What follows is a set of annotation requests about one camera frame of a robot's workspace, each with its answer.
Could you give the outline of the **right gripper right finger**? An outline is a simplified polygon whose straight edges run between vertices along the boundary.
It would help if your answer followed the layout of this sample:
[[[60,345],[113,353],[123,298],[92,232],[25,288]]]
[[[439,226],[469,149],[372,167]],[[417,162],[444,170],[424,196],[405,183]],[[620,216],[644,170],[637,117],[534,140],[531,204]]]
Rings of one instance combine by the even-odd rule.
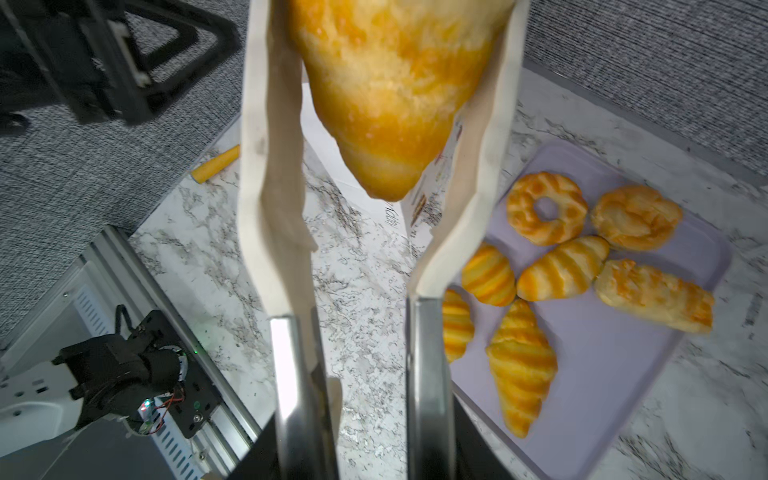
[[[458,480],[513,480],[454,396],[456,478]]]

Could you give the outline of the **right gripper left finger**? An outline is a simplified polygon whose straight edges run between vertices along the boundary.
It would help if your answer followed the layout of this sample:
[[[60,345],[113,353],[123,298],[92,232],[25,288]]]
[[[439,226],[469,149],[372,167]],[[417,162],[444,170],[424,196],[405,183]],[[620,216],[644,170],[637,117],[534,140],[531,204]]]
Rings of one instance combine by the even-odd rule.
[[[238,463],[228,480],[280,480],[274,417],[263,427],[252,448]]]

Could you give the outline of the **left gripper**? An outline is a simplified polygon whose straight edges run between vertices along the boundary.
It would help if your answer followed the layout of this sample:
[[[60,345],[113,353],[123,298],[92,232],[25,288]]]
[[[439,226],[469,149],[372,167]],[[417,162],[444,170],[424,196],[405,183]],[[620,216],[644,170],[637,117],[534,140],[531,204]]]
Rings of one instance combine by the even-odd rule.
[[[174,36],[143,54],[130,14]],[[201,44],[201,32],[213,36],[213,45],[184,61],[182,55]],[[146,123],[239,48],[234,22],[183,1],[37,1],[35,61],[42,85],[35,104],[64,105],[81,123]],[[179,65],[173,75],[153,80],[150,72],[171,62]]]

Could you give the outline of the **large fake croissant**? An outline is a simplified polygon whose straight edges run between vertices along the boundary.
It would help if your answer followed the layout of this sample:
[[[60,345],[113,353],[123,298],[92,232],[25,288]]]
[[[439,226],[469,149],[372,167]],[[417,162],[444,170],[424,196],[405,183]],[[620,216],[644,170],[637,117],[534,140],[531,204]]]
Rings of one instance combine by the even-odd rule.
[[[314,107],[355,176],[417,172],[442,150],[511,1],[291,1]]]
[[[555,350],[528,302],[510,305],[485,352],[504,424],[524,438],[538,419],[558,371]]]

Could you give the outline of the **white and steel tongs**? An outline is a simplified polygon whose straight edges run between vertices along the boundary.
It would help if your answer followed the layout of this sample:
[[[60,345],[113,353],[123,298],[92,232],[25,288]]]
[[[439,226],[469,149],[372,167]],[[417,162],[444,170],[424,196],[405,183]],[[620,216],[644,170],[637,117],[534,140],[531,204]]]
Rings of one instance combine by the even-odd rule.
[[[442,218],[408,284],[407,473],[412,479],[457,479],[442,297],[478,248],[496,203],[529,10],[526,1],[514,4],[466,107]],[[302,217],[302,72],[289,40],[287,12],[279,1],[254,1],[249,9],[238,234],[243,260],[270,322],[281,476],[335,479],[341,390],[325,369],[311,268],[316,245]]]

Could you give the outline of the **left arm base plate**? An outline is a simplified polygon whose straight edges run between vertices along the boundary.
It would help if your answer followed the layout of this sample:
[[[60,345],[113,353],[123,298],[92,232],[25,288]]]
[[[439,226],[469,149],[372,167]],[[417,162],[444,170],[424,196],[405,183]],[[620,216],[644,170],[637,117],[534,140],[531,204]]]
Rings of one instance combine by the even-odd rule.
[[[158,309],[128,337],[93,337],[60,350],[53,363],[66,366],[75,378],[69,394],[82,402],[77,430],[109,414],[129,416],[144,401],[165,396],[168,415],[191,438],[222,403],[196,353]]]

